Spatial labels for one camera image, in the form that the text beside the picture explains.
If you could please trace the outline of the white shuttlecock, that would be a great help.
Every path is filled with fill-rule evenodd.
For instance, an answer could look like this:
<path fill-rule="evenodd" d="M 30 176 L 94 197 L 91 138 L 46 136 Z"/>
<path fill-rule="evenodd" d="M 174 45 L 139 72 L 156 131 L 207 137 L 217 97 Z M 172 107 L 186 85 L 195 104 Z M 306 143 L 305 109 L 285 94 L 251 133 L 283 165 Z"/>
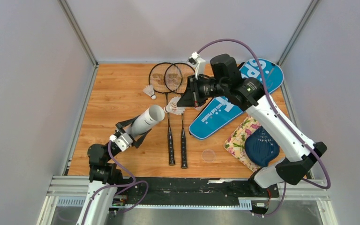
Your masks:
<path fill-rule="evenodd" d="M 173 97 L 167 105 L 164 107 L 165 113 L 172 113 L 175 115 L 182 115 L 185 112 L 185 107 L 177 106 L 178 101 L 180 100 L 179 96 Z"/>
<path fill-rule="evenodd" d="M 144 87 L 143 92 L 153 100 L 157 98 L 152 84 L 149 84 L 146 87 Z"/>

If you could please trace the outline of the white shuttlecock tube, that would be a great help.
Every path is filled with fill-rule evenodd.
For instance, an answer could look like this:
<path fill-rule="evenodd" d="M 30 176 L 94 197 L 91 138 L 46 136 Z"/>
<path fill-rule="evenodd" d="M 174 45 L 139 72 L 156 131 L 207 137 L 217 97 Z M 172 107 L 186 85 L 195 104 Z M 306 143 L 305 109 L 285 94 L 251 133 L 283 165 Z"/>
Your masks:
<path fill-rule="evenodd" d="M 126 129 L 126 132 L 135 138 L 152 129 L 164 118 L 165 112 L 163 108 L 158 105 L 151 105 Z"/>

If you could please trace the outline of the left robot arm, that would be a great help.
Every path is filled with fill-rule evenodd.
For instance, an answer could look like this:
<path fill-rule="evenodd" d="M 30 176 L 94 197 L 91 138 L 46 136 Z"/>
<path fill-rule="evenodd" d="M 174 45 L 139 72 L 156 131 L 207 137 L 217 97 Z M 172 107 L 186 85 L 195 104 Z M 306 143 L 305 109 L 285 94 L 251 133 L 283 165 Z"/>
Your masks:
<path fill-rule="evenodd" d="M 148 125 L 140 132 L 132 133 L 133 128 L 141 128 L 142 116 L 118 122 L 115 132 L 106 144 L 93 144 L 88 148 L 89 184 L 86 201 L 77 220 L 78 225 L 101 225 L 106 221 L 114 197 L 141 182 L 130 175 L 131 182 L 125 182 L 122 171 L 129 170 L 121 165 L 115 156 L 125 150 L 138 148 L 152 127 Z"/>

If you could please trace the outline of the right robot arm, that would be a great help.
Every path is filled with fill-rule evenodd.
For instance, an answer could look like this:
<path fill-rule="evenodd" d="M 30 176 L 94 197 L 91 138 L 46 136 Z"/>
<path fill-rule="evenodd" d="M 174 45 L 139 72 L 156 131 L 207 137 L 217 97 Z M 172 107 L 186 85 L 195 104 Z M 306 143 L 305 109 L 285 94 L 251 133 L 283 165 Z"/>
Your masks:
<path fill-rule="evenodd" d="M 177 102 L 179 107 L 198 107 L 208 98 L 226 97 L 228 101 L 256 119 L 285 153 L 280 162 L 264 167 L 251 177 L 248 189 L 261 196 L 273 184 L 297 185 L 327 150 L 323 142 L 314 142 L 282 113 L 266 87 L 258 79 L 241 76 L 238 65 L 229 54 L 210 60 L 213 77 L 199 74 L 187 77 L 187 87 Z"/>

